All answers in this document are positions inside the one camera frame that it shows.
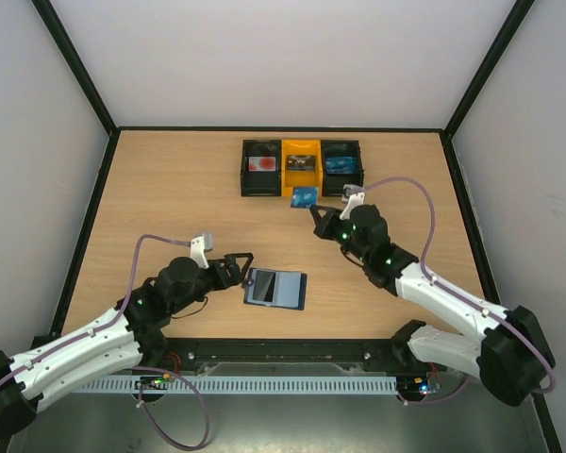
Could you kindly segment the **blue VIP card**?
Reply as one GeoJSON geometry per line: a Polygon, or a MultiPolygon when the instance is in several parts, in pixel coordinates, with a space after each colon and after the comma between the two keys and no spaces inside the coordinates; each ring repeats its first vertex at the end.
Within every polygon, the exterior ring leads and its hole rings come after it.
{"type": "Polygon", "coordinates": [[[334,175],[351,175],[357,171],[357,160],[352,156],[327,157],[325,171],[334,175]]]}
{"type": "Polygon", "coordinates": [[[318,200],[319,188],[313,187],[294,187],[291,192],[291,207],[293,209],[309,209],[318,200]]]}

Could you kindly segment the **navy blue card holder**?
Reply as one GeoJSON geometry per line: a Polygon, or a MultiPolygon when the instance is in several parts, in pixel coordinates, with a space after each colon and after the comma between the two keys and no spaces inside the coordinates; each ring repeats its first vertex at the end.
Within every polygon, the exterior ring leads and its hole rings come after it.
{"type": "Polygon", "coordinates": [[[243,303],[284,310],[303,310],[308,275],[301,272],[250,268],[243,282],[243,303]]]}

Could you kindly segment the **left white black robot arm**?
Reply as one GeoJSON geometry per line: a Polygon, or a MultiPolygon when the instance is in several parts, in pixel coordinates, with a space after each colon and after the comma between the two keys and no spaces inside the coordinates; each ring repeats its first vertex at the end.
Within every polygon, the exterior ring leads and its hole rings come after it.
{"type": "Polygon", "coordinates": [[[227,254],[206,266],[175,258],[86,326],[14,356],[0,350],[0,440],[85,384],[159,363],[167,344],[161,331],[172,317],[211,292],[240,285],[252,261],[250,253],[227,254]]]}

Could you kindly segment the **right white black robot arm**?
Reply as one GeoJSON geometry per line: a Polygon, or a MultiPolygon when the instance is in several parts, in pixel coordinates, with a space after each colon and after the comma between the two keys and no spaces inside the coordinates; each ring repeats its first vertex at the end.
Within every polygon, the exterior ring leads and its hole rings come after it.
{"type": "Polygon", "coordinates": [[[454,328],[443,332],[423,322],[398,331],[394,362],[410,370],[435,362],[478,378],[499,401],[516,407],[550,379],[556,365],[536,315],[479,298],[435,274],[393,243],[374,205],[345,210],[310,208],[315,235],[336,242],[378,289],[415,303],[454,328]]]}

